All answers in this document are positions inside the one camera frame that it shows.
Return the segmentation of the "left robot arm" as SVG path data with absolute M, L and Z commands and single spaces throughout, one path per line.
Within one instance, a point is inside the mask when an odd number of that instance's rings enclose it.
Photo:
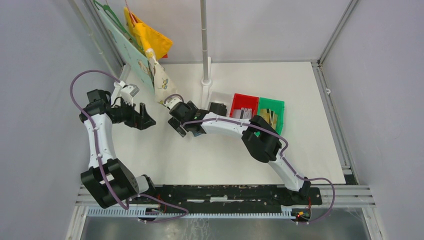
M 127 85 L 120 90 L 120 96 L 112 99 L 109 91 L 89 91 L 89 103 L 79 115 L 88 132 L 90 149 L 88 170 L 81 173 L 80 179 L 103 209 L 136 195 L 145 204 L 151 204 L 157 198 L 157 190 L 151 178 L 146 174 L 134 176 L 117 158 L 113 144 L 114 124 L 123 123 L 138 130 L 156 124 L 147 113 L 144 103 L 134 103 L 138 92 L 137 87 Z

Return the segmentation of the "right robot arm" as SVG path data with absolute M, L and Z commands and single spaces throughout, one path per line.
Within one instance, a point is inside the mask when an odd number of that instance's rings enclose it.
M 237 119 L 199 109 L 189 101 L 177 97 L 165 100 L 171 119 L 168 121 L 182 137 L 191 132 L 195 137 L 218 134 L 241 139 L 249 154 L 257 161 L 269 164 L 282 179 L 289 199 L 302 204 L 309 198 L 311 183 L 285 157 L 288 141 L 280 136 L 266 120 L 255 115 L 251 119 Z

